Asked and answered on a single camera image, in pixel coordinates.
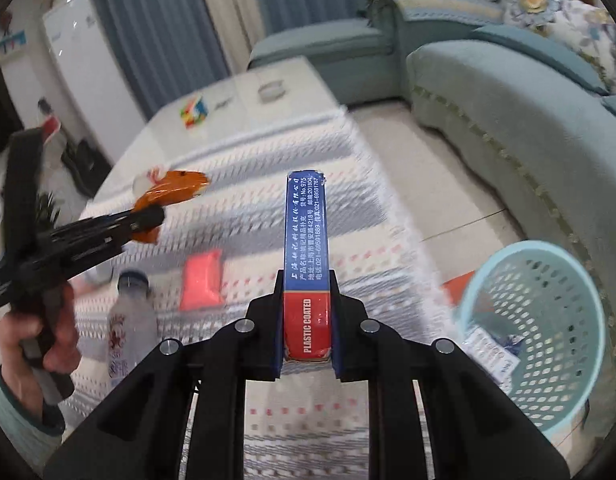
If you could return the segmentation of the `left hand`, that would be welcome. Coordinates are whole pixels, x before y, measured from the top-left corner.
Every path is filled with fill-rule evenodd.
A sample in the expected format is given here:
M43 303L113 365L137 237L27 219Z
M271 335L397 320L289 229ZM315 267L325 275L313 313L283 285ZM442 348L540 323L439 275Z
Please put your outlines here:
M63 286L63 307L54 327L55 342L46 352L43 364L50 372L72 374L78 367L81 353L77 348L79 333L76 327L74 291ZM24 411L36 422L42 421L43 394L34 372L25 361L20 342L35 338L42 329L38 316L8 312L0 320L1 376Z

